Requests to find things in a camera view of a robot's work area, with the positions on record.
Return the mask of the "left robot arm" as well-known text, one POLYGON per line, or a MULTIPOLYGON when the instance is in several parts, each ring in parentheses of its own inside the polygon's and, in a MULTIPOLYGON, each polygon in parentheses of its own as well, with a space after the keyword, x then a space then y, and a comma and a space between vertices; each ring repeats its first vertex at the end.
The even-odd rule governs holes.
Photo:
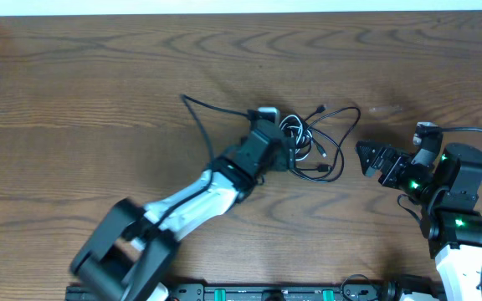
POLYGON ((212 159, 197 181, 143 206, 117 202, 69 265, 98 300, 166 300, 162 283, 182 239, 246 199, 267 171, 294 165, 293 138, 256 120, 240 145, 212 159))

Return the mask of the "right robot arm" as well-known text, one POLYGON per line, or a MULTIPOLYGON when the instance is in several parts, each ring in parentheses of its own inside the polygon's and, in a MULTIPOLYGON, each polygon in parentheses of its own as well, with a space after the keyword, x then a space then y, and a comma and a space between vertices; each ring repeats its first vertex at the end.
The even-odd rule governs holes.
POLYGON ((408 153, 373 141, 356 143, 365 176, 402 191, 421 208, 413 217, 435 261, 444 290, 397 288, 393 299, 482 300, 482 216, 474 207, 482 182, 482 152, 473 146, 424 138, 408 153))

